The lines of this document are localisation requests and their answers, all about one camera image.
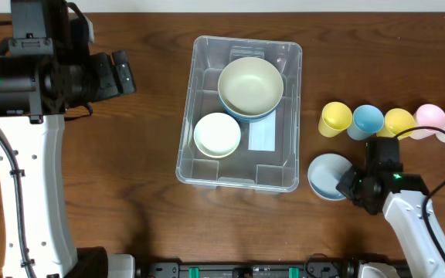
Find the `white small bowl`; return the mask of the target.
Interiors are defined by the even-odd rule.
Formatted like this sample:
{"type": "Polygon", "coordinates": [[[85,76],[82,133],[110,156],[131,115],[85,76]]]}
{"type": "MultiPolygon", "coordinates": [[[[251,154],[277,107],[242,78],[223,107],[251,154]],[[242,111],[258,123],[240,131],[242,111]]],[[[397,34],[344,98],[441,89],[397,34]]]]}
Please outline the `white small bowl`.
{"type": "Polygon", "coordinates": [[[195,146],[205,156],[224,158],[238,148],[241,129],[230,115],[211,113],[199,120],[193,135],[195,146]]]}

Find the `beige bowl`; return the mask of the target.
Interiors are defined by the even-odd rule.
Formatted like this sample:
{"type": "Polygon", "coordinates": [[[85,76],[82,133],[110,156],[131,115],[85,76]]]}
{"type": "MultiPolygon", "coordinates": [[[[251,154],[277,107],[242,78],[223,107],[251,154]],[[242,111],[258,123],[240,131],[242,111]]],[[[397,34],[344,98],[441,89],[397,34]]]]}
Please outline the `beige bowl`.
{"type": "Polygon", "coordinates": [[[284,82],[270,62],[257,57],[243,57],[222,70],[218,93],[232,111],[255,117],[267,113],[280,102],[284,95],[284,82]]]}

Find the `light blue small bowl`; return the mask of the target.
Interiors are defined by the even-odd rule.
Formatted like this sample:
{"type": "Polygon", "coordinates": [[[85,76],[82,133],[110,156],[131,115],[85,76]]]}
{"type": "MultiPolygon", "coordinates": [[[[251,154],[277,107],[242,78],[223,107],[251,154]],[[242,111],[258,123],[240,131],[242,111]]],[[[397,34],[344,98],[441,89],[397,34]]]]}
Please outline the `light blue small bowl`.
{"type": "Polygon", "coordinates": [[[341,201],[345,196],[336,189],[336,185],[351,166],[352,163],[339,154],[321,154],[310,163],[307,179],[314,193],[320,198],[341,201]]]}

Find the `dark blue bowl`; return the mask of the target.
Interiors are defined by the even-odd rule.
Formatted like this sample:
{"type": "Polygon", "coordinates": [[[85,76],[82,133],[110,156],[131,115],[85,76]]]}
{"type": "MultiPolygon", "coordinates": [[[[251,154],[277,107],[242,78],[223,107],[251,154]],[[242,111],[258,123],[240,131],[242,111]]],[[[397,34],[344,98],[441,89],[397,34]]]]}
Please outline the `dark blue bowl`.
{"type": "Polygon", "coordinates": [[[236,118],[237,120],[241,120],[243,122],[257,122],[259,120],[264,119],[265,117],[270,116],[273,112],[276,112],[278,107],[281,105],[281,102],[279,102],[272,110],[268,111],[265,114],[261,114],[255,117],[248,117],[248,116],[243,116],[241,114],[238,114],[234,111],[232,111],[222,100],[221,97],[218,97],[219,102],[221,103],[222,107],[224,108],[225,112],[227,112],[230,116],[236,118]]]}

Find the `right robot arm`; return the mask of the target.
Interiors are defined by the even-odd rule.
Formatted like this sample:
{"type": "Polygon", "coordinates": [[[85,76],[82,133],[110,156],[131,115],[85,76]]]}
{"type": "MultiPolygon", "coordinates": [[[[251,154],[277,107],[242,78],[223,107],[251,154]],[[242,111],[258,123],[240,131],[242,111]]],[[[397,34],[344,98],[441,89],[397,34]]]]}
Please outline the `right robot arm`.
{"type": "Polygon", "coordinates": [[[368,140],[365,168],[350,167],[336,189],[368,214],[384,215],[399,240],[411,276],[445,277],[445,235],[422,177],[403,171],[398,139],[368,140]]]}

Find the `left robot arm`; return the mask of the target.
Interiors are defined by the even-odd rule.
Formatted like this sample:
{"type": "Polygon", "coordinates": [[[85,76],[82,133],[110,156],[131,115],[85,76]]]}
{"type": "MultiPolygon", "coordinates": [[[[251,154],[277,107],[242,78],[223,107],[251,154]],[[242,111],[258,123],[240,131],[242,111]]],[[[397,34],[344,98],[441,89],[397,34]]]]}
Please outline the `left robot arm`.
{"type": "Polygon", "coordinates": [[[90,20],[67,1],[13,1],[0,42],[5,277],[133,277],[134,257],[77,248],[66,214],[67,111],[136,90],[127,54],[90,53],[90,20]]]}

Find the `pink cup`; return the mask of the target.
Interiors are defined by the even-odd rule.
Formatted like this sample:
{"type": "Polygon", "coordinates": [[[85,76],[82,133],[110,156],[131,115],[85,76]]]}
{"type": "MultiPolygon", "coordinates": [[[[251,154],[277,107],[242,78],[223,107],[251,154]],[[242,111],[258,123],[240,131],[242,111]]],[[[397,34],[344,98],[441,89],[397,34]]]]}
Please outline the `pink cup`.
{"type": "MultiPolygon", "coordinates": [[[[445,128],[445,112],[434,104],[424,104],[420,106],[413,115],[417,127],[428,126],[445,128]]],[[[410,137],[415,140],[424,139],[436,134],[435,130],[419,129],[411,133],[410,137]]]]}

